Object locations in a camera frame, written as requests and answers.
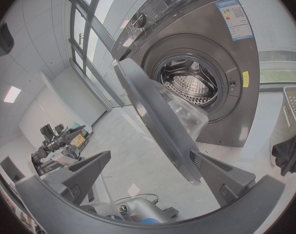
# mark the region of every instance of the yellow warning sticker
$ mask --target yellow warning sticker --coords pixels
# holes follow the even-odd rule
[[[243,75],[243,87],[248,88],[249,87],[249,72],[245,71],[242,73]]]

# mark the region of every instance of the control knob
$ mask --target control knob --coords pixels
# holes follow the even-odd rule
[[[145,26],[146,20],[147,17],[143,13],[136,12],[131,19],[131,24],[134,28],[142,28]]]

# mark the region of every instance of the qr code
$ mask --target qr code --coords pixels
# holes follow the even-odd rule
[[[233,13],[235,14],[235,17],[236,18],[242,18],[244,17],[244,13],[242,11],[242,9],[240,7],[237,7],[237,8],[231,8]]]

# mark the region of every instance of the black cloth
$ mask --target black cloth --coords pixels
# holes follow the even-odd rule
[[[276,165],[281,168],[281,175],[287,172],[296,172],[296,135],[291,139],[274,145],[273,156],[276,157]]]

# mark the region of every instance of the energy label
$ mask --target energy label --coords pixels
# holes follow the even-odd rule
[[[224,0],[215,4],[227,23],[233,41],[253,37],[247,16],[238,0]]]

